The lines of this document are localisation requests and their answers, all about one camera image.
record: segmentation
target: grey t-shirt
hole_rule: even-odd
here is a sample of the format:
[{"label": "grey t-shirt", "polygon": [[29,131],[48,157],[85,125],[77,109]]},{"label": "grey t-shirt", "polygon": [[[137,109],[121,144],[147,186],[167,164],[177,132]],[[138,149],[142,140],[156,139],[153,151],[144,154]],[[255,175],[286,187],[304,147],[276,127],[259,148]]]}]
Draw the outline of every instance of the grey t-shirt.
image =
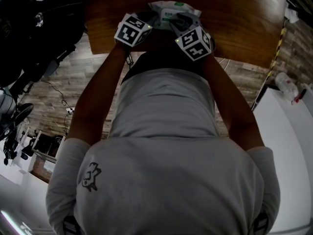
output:
[{"label": "grey t-shirt", "polygon": [[269,231],[279,201],[272,151],[219,137],[208,83],[177,69],[124,82],[110,137],[66,140],[46,197],[57,234],[91,235],[251,234],[261,211]]}]

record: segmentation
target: white box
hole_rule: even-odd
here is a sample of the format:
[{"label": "white box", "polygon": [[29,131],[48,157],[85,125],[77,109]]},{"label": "white box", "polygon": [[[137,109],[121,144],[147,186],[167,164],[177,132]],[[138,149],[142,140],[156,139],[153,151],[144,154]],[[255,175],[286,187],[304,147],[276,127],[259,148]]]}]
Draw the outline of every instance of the white box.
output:
[{"label": "white box", "polygon": [[152,30],[152,26],[138,18],[126,14],[118,24],[114,38],[134,47],[143,42]]},{"label": "white box", "polygon": [[175,39],[175,42],[191,60],[196,61],[212,53],[210,39],[211,36],[198,26]]}]

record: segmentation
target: wood-patterned floor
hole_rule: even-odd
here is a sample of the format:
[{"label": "wood-patterned floor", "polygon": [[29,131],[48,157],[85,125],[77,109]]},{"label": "wood-patterned floor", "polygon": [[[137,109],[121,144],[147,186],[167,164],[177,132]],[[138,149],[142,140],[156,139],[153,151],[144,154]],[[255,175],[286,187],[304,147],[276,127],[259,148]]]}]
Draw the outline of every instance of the wood-patterned floor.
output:
[{"label": "wood-patterned floor", "polygon": [[[284,71],[295,81],[310,83],[313,81],[313,30],[301,21],[295,24],[287,22],[286,28],[287,32],[281,46],[277,66],[269,81],[273,82],[274,76],[279,71]],[[136,61],[140,54],[140,52],[133,53],[133,60]],[[106,57],[107,54],[92,55],[88,36],[84,35],[76,45],[76,51],[60,64],[60,67],[53,75],[42,78],[42,80],[52,83],[56,89],[64,94],[68,104],[75,106],[85,86]],[[224,60],[221,63],[222,67],[226,66],[227,61]],[[129,67],[125,64],[121,79],[125,76],[128,69]],[[267,75],[268,69],[230,61],[226,72],[251,105]],[[110,130],[118,90],[119,86],[116,89],[111,111],[103,128],[103,138],[106,138]],[[30,127],[33,130],[43,130],[52,136],[57,134],[64,135],[66,132],[64,118],[67,112],[66,107],[61,104],[61,100],[60,93],[53,90],[49,84],[35,83],[31,92],[25,95],[22,100],[22,103],[33,103],[35,105],[33,112],[28,117]],[[220,134],[227,136],[218,111],[216,112],[216,120]],[[70,125],[70,121],[71,116],[66,117],[65,123],[67,126]]]}]

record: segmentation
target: person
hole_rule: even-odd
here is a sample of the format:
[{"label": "person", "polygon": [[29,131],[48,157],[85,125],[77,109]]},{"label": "person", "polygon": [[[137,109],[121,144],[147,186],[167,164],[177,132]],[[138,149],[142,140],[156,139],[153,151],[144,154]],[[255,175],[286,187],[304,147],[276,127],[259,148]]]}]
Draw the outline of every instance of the person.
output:
[{"label": "person", "polygon": [[127,54],[117,42],[75,107],[46,196],[56,234],[268,233],[280,204],[273,152],[213,54],[193,62],[175,42],[142,54],[101,140]]}]

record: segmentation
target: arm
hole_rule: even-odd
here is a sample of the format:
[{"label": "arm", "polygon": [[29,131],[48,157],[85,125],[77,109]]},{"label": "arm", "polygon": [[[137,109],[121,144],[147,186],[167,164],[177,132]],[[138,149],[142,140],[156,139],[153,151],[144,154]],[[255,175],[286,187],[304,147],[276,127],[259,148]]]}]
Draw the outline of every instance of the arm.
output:
[{"label": "arm", "polygon": [[202,69],[229,137],[245,151],[264,146],[248,103],[212,54],[205,57]]},{"label": "arm", "polygon": [[117,42],[100,69],[80,96],[71,121],[68,138],[93,145],[100,141],[115,89],[125,64],[126,50]]}]

